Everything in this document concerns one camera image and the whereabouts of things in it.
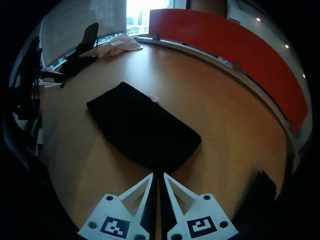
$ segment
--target black pad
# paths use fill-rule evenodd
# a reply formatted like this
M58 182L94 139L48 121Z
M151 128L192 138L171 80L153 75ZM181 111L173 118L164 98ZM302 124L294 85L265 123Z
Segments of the black pad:
M120 152L154 172L173 172L201 143L194 130L125 82L87 107Z

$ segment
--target window blind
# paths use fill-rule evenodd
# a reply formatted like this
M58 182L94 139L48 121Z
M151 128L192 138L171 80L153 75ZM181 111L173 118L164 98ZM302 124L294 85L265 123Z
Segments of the window blind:
M63 0L43 21L41 43L46 66L76 48L85 29L99 24L98 37L126 32L126 0Z

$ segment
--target red partition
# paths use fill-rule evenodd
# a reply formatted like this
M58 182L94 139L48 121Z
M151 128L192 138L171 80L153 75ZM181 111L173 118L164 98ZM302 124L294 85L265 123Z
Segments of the red partition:
M260 37L241 25L205 12L181 9L150 11L149 34L183 42L189 46L241 63L276 101L297 132L308 107L298 81L285 61Z

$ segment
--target window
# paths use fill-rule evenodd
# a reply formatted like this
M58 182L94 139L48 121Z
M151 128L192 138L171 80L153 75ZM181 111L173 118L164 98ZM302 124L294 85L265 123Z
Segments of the window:
M150 10L172 8L170 2L172 0L127 0L127 35L148 34Z
M120 36L121 33L119 34L114 34L114 35L110 35L110 36L105 36L105 37L101 37L98 39L98 45L104 44L108 41L110 41L111 39ZM71 54L73 54L76 50L72 50L71 52L68 52L66 55L64 55L63 57L59 58L56 62L54 62L54 64L50 65L49 68L52 68L53 70L55 68L57 68L58 66L60 66L61 64L63 64L66 61L66 58L68 56L70 56Z

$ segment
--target wooden table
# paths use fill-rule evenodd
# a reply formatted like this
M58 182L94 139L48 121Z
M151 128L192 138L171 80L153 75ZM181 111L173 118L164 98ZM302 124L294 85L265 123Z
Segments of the wooden table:
M122 81L156 96L164 109L202 137L193 156L171 174L181 184L197 194L213 194L229 218L258 171L266 171L279 193L286 137L266 107L203 62L142 47L99 59L64 88L45 92L43 161L76 226L82 227L104 194L120 195L150 173L104 138L86 108L88 101Z

